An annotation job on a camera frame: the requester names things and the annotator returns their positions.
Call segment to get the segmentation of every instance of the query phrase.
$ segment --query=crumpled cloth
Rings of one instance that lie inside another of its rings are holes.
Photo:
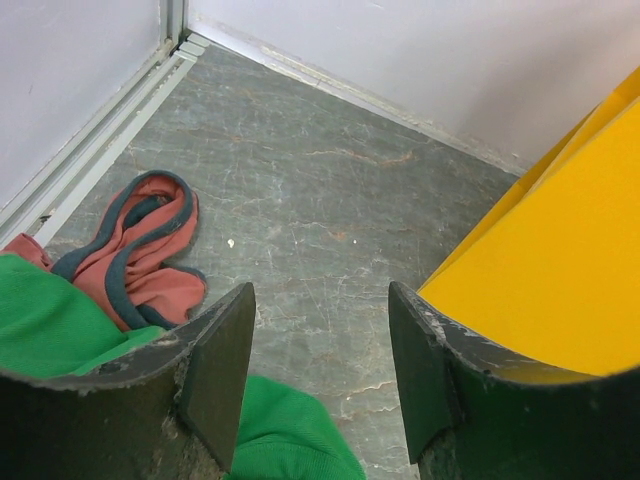
[[[107,207],[94,239],[55,264],[26,234],[3,252],[16,253],[88,294],[121,331],[172,328],[204,298],[204,276],[166,266],[196,229],[198,198],[177,175],[154,170],[136,177]]]

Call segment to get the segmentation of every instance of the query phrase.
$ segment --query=stone surface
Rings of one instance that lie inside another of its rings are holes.
[[[419,287],[515,178],[212,46],[53,255],[86,243],[111,196],[149,169],[199,195],[199,232],[177,261],[206,274],[206,303],[255,284],[251,371],[321,399],[370,479],[414,478],[387,286]]]

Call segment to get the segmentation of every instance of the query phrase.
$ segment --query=wall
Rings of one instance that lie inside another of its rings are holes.
[[[640,63],[636,0],[190,0],[189,25],[317,66],[519,172]]]
[[[158,0],[2,0],[0,209],[159,45]]]

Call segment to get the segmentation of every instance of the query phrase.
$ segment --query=gray floor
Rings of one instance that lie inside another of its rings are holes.
[[[149,169],[198,193],[211,303],[255,284],[251,370],[316,395],[370,479],[409,469],[387,286],[418,287],[514,181],[419,133],[210,47],[49,246],[90,239]]]

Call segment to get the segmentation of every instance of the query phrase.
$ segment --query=red cloth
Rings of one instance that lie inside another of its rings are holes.
[[[121,193],[114,196],[112,203]],[[193,208],[186,222],[175,228],[168,222],[172,222],[184,209],[186,195],[192,195]],[[148,197],[162,198],[163,204],[144,215],[135,225],[125,228],[123,224],[127,213]],[[185,323],[189,309],[203,300],[206,284],[193,272],[164,267],[162,263],[187,247],[194,234],[197,218],[198,201],[195,193],[190,190],[185,192],[171,176],[156,174],[144,178],[124,203],[111,239],[80,263],[73,274],[72,283],[100,305],[122,331],[129,330],[127,322],[116,313],[111,301],[113,298],[110,300],[107,295],[107,269],[123,248],[158,227],[168,225],[172,232],[135,248],[128,256],[124,283],[129,301],[135,307],[144,304],[173,325]],[[46,252],[26,234],[12,240],[3,252],[17,253],[40,268],[51,271],[52,262]]]

